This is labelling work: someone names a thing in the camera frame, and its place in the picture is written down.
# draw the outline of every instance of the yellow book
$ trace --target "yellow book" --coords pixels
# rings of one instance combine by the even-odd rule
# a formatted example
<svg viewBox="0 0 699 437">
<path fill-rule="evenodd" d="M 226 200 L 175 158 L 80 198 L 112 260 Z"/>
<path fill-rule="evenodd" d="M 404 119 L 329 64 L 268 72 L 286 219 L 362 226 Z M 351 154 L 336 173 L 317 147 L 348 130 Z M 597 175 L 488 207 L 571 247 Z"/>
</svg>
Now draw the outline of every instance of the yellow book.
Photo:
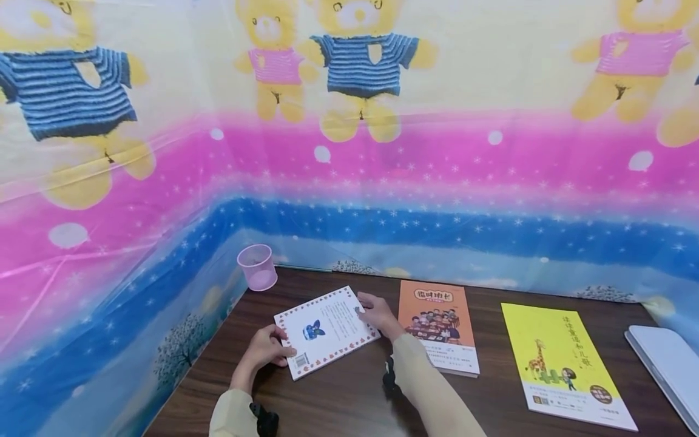
<svg viewBox="0 0 699 437">
<path fill-rule="evenodd" d="M 530 410 L 638 431 L 577 312 L 502 307 Z"/>
</svg>

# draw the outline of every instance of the qr code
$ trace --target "qr code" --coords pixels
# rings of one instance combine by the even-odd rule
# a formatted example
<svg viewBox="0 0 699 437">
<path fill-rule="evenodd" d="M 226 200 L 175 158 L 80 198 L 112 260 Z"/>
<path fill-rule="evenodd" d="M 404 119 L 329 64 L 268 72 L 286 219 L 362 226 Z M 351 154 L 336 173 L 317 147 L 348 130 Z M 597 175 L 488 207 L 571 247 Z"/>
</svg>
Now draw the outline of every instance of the qr code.
<svg viewBox="0 0 699 437">
<path fill-rule="evenodd" d="M 542 398 L 541 396 L 533 396 L 534 398 L 534 403 L 538 403 L 540 405 L 549 405 L 549 400 L 547 398 Z"/>
<path fill-rule="evenodd" d="M 296 357 L 294 357 L 294 359 L 296 360 L 296 367 L 304 367 L 308 365 L 308 357 L 305 353 L 297 355 Z"/>
</svg>

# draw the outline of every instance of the book cover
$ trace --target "book cover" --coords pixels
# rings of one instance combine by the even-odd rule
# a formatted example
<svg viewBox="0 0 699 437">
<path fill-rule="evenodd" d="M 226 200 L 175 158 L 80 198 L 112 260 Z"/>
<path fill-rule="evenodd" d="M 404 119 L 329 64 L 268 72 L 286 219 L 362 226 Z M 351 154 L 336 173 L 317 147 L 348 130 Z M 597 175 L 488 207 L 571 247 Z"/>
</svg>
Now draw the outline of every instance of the book cover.
<svg viewBox="0 0 699 437">
<path fill-rule="evenodd" d="M 274 316 L 289 337 L 282 344 L 296 348 L 288 360 L 294 381 L 381 337 L 355 308 L 363 311 L 352 289 L 344 287 Z"/>
<path fill-rule="evenodd" d="M 530 410 L 638 431 L 577 312 L 502 307 Z"/>
<path fill-rule="evenodd" d="M 432 364 L 441 371 L 480 373 L 463 287 L 401 281 L 398 321 L 422 341 Z"/>
</svg>

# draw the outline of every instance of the butterfly illustration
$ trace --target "butterfly illustration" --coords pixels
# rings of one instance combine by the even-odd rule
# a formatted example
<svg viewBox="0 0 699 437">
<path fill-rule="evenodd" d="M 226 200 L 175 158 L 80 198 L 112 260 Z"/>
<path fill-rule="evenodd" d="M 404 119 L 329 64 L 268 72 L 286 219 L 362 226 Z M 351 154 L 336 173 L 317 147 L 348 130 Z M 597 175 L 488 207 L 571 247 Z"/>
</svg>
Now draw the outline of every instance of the butterfly illustration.
<svg viewBox="0 0 699 437">
<path fill-rule="evenodd" d="M 306 340 L 314 340 L 318 336 L 324 335 L 325 331 L 320 329 L 320 320 L 316 320 L 313 324 L 306 325 L 306 328 L 303 330 L 303 336 Z"/>
</svg>

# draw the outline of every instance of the pink sweater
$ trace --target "pink sweater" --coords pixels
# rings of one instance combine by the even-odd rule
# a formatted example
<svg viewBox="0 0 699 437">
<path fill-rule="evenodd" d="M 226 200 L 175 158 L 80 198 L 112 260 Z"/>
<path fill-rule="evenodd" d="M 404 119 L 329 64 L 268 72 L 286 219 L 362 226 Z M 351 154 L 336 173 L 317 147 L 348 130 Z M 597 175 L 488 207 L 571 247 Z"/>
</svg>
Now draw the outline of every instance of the pink sweater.
<svg viewBox="0 0 699 437">
<path fill-rule="evenodd" d="M 256 48 L 247 54 L 250 56 L 258 82 L 278 85 L 301 84 L 298 66 L 303 58 L 294 52 L 294 49 L 264 50 Z"/>
<path fill-rule="evenodd" d="M 669 74 L 677 52 L 688 44 L 689 40 L 681 30 L 659 34 L 615 32 L 604 35 L 600 42 L 597 72 L 620 76 L 664 77 Z"/>
</svg>

